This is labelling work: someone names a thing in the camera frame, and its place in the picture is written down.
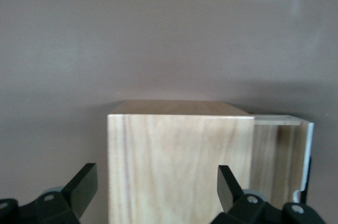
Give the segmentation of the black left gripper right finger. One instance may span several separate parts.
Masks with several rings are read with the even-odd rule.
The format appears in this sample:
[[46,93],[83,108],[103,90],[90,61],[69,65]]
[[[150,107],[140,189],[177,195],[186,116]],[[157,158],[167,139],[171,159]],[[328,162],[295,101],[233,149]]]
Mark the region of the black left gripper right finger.
[[217,194],[223,208],[212,223],[323,223],[311,207],[289,202],[277,209],[261,197],[245,194],[227,165],[218,167]]

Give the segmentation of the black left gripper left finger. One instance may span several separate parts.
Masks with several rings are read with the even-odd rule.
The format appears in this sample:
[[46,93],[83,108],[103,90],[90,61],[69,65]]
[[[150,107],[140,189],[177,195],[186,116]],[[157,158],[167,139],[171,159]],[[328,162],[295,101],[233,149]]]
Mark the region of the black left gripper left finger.
[[97,189],[97,165],[87,163],[60,192],[44,193],[24,206],[1,199],[1,223],[80,223]]

